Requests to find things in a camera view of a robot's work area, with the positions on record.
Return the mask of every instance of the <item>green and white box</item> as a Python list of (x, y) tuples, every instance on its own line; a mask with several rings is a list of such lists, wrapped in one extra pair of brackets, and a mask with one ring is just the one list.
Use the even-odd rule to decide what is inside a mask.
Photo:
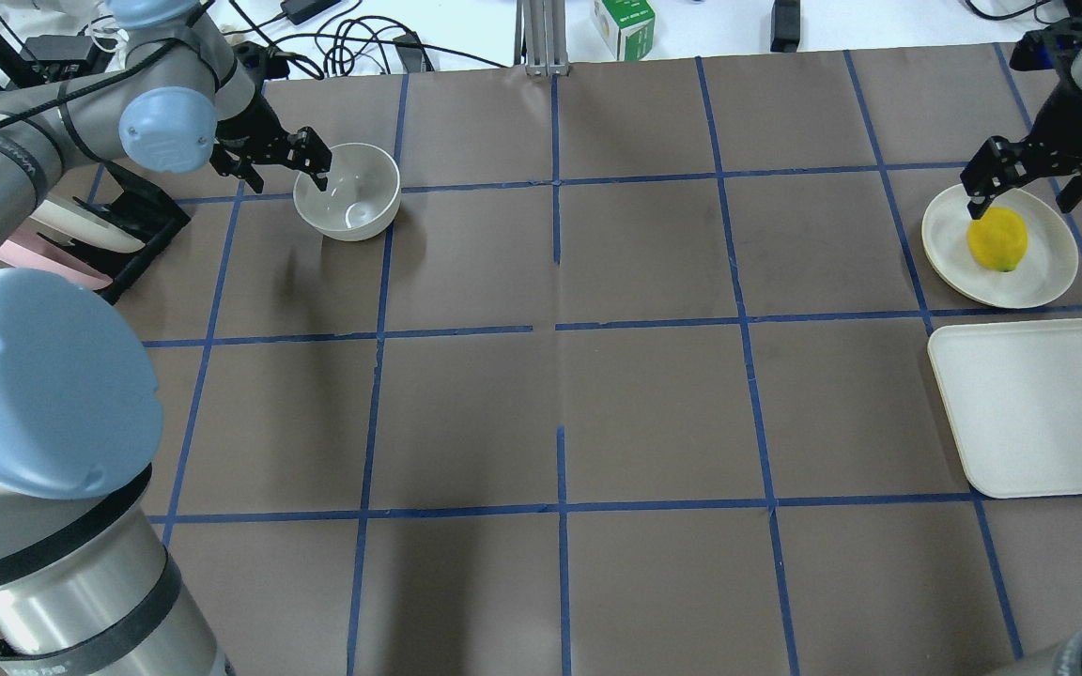
[(592, 21), (618, 61), (641, 61), (654, 48), (658, 17), (645, 0), (594, 0)]

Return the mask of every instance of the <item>metal bracket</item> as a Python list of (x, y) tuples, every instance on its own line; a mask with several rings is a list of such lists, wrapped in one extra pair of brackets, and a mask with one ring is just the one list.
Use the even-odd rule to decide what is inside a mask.
[(516, 0), (515, 64), (533, 77), (570, 74), (566, 0)]

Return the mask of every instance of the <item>lemon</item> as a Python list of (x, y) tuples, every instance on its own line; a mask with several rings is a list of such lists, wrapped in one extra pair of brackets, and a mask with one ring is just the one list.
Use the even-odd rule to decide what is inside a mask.
[(1026, 222), (1017, 211), (991, 207), (984, 217), (973, 220), (966, 228), (966, 247), (981, 266), (997, 273), (1013, 273), (1029, 247)]

